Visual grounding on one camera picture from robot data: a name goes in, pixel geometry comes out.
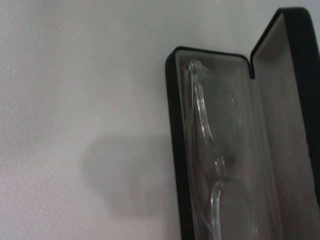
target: black case rim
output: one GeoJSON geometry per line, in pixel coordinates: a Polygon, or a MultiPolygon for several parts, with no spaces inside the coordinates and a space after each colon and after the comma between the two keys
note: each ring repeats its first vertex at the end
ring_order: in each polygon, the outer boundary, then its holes
{"type": "Polygon", "coordinates": [[[315,192],[318,204],[320,205],[320,108],[317,108],[317,104],[320,104],[320,94],[318,91],[320,89],[320,56],[317,39],[308,10],[302,7],[280,8],[276,11],[253,48],[250,55],[250,62],[241,54],[210,51],[185,46],[175,48],[165,61],[166,90],[182,240],[194,240],[195,231],[176,68],[176,52],[186,50],[242,58],[247,62],[250,78],[254,79],[255,68],[253,57],[281,14],[284,17],[289,41],[309,149],[309,158],[313,171],[315,192]]]}

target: white surface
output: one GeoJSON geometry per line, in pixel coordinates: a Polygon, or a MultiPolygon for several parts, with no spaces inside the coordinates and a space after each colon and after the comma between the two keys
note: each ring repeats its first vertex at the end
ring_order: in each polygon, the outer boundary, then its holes
{"type": "Polygon", "coordinates": [[[270,0],[0,2],[0,238],[178,240],[164,64],[246,55],[270,0]]]}

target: clear plastic eyeglass frame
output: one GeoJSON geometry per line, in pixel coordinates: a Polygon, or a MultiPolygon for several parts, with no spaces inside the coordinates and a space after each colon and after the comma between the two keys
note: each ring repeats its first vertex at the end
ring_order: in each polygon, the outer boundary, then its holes
{"type": "Polygon", "coordinates": [[[193,193],[193,214],[196,214],[207,230],[208,239],[228,240],[222,234],[223,229],[228,228],[224,225],[228,223],[221,221],[221,206],[232,195],[248,211],[246,228],[249,229],[249,234],[246,239],[255,240],[258,229],[252,197],[240,181],[226,174],[226,166],[235,158],[241,135],[241,118],[236,100],[232,92],[199,60],[191,60],[185,66],[183,74],[184,125],[186,135],[191,139],[187,150],[192,156],[188,160],[188,168],[193,193]],[[200,161],[195,155],[197,129],[210,152],[205,161],[200,161]],[[199,186],[195,169],[205,179],[208,196],[204,205],[196,194],[199,186]]]}

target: eyeglasses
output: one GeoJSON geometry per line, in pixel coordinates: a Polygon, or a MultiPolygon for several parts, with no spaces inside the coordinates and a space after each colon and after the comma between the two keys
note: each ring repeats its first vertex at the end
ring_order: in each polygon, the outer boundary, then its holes
{"type": "Polygon", "coordinates": [[[254,240],[258,232],[254,202],[243,183],[226,171],[236,161],[241,140],[237,102],[199,60],[191,60],[183,73],[194,212],[209,239],[234,239],[236,226],[236,232],[245,236],[235,236],[237,239],[254,240]],[[242,221],[234,223],[234,215],[240,215],[242,221]]]}

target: open case lid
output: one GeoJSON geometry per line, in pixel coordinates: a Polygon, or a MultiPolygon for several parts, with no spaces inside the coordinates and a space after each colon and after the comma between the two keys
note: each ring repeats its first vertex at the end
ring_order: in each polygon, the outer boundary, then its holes
{"type": "MultiPolygon", "coordinates": [[[[182,239],[193,240],[195,237],[183,111],[176,68],[176,53],[179,51],[237,57],[247,62],[250,78],[256,81],[256,87],[259,89],[258,98],[263,106],[261,114],[267,128],[271,158],[275,164],[281,165],[282,169],[286,165],[288,167],[285,175],[275,173],[277,185],[280,186],[277,191],[281,192],[287,187],[292,188],[286,185],[287,181],[284,179],[289,178],[298,184],[300,189],[304,187],[306,181],[312,182],[310,186],[315,186],[319,204],[320,109],[317,107],[320,103],[319,50],[308,11],[304,8],[281,8],[275,13],[254,47],[250,63],[243,55],[189,47],[177,47],[166,60],[165,74],[182,239]],[[290,159],[290,161],[277,161],[277,159],[290,159]],[[290,166],[292,161],[295,161],[295,167],[290,166]],[[311,164],[314,179],[312,172],[310,174],[308,172],[310,167],[305,167],[304,163],[311,164]],[[301,179],[300,171],[304,171],[302,174],[304,177],[309,176],[311,179],[301,179]]],[[[280,205],[287,205],[290,197],[284,191],[284,201],[280,202],[280,205]]],[[[296,197],[292,201],[308,201],[308,199],[296,197]]],[[[290,208],[294,207],[289,205],[284,209],[290,211],[290,208]]]]}

